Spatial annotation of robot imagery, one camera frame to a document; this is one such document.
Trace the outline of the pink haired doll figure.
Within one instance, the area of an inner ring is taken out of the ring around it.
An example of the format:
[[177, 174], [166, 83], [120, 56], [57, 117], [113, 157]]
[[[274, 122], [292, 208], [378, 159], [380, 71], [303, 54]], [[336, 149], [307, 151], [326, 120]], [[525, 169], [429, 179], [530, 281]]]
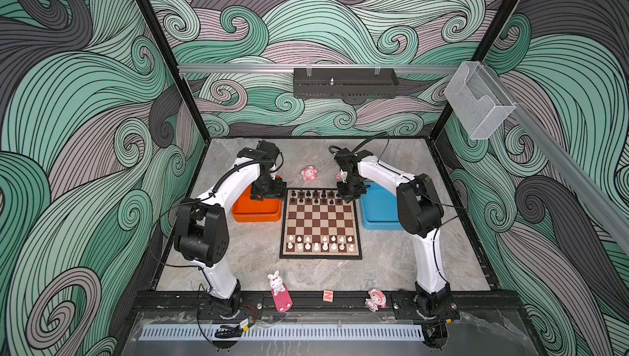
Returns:
[[365, 305], [372, 313], [376, 313], [387, 306], [387, 297], [381, 290], [373, 288], [368, 291], [368, 296]]

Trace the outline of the pink kitty toy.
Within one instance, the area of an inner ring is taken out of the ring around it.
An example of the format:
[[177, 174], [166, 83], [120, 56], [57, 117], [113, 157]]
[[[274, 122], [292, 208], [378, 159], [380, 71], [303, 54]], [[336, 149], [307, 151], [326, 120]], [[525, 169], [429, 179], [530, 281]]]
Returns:
[[317, 179], [317, 173], [318, 173], [318, 170], [314, 166], [310, 165], [301, 171], [302, 180], [314, 181]]

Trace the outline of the blue plastic tray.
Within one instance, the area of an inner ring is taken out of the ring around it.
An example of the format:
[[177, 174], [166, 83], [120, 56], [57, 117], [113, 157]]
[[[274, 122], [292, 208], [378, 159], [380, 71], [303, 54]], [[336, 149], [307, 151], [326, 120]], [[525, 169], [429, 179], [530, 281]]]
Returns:
[[367, 182], [359, 199], [360, 222], [369, 231], [403, 231], [398, 219], [396, 197], [374, 182]]

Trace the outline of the black wall shelf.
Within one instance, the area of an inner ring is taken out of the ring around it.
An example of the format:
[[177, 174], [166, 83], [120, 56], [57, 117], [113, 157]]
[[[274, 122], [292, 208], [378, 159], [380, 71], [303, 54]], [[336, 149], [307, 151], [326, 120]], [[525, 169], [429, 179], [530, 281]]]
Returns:
[[400, 83], [394, 69], [296, 68], [293, 94], [301, 99], [341, 99], [358, 104], [367, 99], [390, 99]]

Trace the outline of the chess board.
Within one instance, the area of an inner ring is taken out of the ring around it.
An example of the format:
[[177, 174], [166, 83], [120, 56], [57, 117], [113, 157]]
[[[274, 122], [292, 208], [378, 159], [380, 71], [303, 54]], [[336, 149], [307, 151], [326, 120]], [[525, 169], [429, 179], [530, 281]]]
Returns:
[[356, 203], [335, 188], [289, 188], [279, 257], [361, 260]]

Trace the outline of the orange plastic tray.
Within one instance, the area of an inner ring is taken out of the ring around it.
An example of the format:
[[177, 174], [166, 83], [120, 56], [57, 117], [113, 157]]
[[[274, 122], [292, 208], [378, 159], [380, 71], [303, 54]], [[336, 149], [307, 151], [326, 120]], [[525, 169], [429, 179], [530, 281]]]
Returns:
[[252, 186], [248, 186], [232, 207], [232, 216], [238, 223], [278, 222], [282, 216], [280, 199], [253, 200]]

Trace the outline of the clear acrylic wall box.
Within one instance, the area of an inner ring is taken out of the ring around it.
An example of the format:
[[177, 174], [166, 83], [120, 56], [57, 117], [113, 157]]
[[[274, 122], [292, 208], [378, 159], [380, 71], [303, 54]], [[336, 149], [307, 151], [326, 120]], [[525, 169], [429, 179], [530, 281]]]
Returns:
[[488, 140], [515, 110], [514, 98], [498, 74], [480, 61], [465, 61], [444, 94], [473, 141]]

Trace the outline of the wooden letter block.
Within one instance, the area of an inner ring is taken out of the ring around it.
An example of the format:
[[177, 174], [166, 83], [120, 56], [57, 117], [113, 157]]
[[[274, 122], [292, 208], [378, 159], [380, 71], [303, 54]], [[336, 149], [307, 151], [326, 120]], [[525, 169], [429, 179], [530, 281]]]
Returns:
[[332, 290], [325, 290], [323, 293], [323, 301], [332, 303], [334, 301], [334, 292]]

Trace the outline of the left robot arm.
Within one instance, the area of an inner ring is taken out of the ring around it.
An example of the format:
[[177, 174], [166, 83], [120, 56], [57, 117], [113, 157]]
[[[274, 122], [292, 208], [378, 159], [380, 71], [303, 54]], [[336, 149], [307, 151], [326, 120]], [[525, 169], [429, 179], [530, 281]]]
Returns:
[[277, 159], [283, 155], [272, 142], [260, 140], [255, 148], [243, 148], [219, 180], [195, 199], [178, 207], [173, 243], [176, 251], [198, 268], [208, 283], [212, 305], [223, 315], [240, 308], [240, 282], [224, 256], [229, 248], [227, 213], [249, 190], [252, 200], [283, 200], [287, 184], [277, 175]]

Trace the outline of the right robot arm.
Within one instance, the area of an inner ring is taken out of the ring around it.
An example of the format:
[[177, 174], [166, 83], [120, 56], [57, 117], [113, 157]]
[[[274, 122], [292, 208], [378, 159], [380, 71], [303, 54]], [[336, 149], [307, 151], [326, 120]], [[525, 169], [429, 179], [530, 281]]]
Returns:
[[367, 193], [367, 180], [396, 197], [398, 222], [412, 236], [417, 262], [416, 303], [420, 313], [432, 316], [450, 304], [450, 283], [442, 270], [440, 228], [444, 209], [432, 179], [427, 174], [413, 175], [386, 164], [363, 148], [367, 138], [353, 149], [330, 146], [329, 153], [339, 167], [339, 197], [346, 202]]

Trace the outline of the white rabbit figure pink base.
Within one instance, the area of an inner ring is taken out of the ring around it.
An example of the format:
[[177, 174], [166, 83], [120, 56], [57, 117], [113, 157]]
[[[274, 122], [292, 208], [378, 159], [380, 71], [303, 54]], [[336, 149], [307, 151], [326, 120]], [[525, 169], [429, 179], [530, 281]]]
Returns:
[[268, 279], [271, 295], [275, 302], [275, 308], [280, 313], [288, 312], [288, 310], [290, 310], [293, 306], [293, 300], [279, 271], [269, 274]]

